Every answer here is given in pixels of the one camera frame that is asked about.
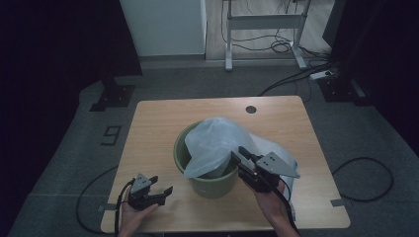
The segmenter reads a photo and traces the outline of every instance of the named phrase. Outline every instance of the power strip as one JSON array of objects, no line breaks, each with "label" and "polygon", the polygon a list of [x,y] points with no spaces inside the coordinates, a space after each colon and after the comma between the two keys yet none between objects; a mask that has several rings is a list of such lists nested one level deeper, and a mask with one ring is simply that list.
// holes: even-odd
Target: power strip
[{"label": "power strip", "polygon": [[318,80],[318,79],[332,79],[333,73],[329,70],[313,73],[310,75],[310,80]]}]

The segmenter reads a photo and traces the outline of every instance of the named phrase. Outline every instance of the wooden table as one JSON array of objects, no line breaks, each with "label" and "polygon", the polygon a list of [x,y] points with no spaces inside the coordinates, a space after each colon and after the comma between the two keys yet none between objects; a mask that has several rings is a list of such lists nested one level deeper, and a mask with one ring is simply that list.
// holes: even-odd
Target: wooden table
[{"label": "wooden table", "polygon": [[[256,108],[248,114],[246,108]],[[151,187],[157,194],[174,187],[140,227],[141,232],[271,230],[252,192],[237,179],[233,189],[218,199],[194,193],[176,168],[173,145],[193,122],[211,117],[231,119],[253,133],[284,146],[298,162],[300,179],[293,183],[293,206],[298,228],[346,228],[344,206],[334,207],[339,193],[300,97],[252,97],[144,101],[137,105],[120,167],[108,203],[116,203],[123,186],[142,173],[158,176]],[[102,230],[114,231],[114,211],[106,211]]]}]

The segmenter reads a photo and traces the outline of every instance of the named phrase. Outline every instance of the gray carpet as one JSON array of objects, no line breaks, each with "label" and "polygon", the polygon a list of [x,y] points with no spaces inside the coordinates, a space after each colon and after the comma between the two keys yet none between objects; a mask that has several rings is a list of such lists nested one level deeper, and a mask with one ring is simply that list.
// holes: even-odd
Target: gray carpet
[{"label": "gray carpet", "polygon": [[[80,94],[80,106],[55,155],[38,180],[13,226],[10,236],[92,236],[75,217],[75,205],[84,187],[119,164],[130,122],[139,101],[256,96],[274,82],[297,73],[295,66],[147,69],[144,76],[117,78],[135,85],[128,108],[89,112],[102,93],[96,83]],[[419,159],[374,107],[326,103],[315,82],[302,80],[270,91],[266,96],[297,94],[305,106],[330,170],[356,157],[373,157],[394,176],[392,190],[373,202],[346,200],[351,218],[347,229],[300,230],[302,236],[419,236]],[[104,136],[108,126],[120,125],[114,146]],[[80,216],[89,228],[99,230],[102,207],[116,170],[103,176],[86,192]],[[390,183],[378,164],[360,161],[335,175],[340,192],[372,198]],[[218,233],[216,236],[227,236]],[[249,236],[230,233],[230,236]],[[252,233],[252,236],[271,236]]]}]

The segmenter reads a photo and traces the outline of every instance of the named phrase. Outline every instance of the black device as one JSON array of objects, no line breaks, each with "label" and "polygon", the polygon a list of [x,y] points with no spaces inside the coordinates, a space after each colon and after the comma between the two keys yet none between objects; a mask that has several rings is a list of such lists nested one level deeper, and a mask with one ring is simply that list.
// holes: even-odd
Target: black device
[{"label": "black device", "polygon": [[142,174],[138,174],[128,194],[128,204],[137,210],[144,210],[156,203],[164,205],[166,198],[173,192],[173,186],[165,190],[163,194],[151,196],[148,193],[151,186],[157,183],[157,180],[157,176],[147,179]]}]

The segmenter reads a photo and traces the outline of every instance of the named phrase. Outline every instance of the hole in table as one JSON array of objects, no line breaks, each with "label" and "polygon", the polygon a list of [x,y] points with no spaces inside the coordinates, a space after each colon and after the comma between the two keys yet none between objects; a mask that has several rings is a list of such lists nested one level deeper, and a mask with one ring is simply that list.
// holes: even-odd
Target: hole in table
[{"label": "hole in table", "polygon": [[254,106],[248,106],[246,107],[246,112],[249,114],[255,114],[256,113],[256,108]]}]

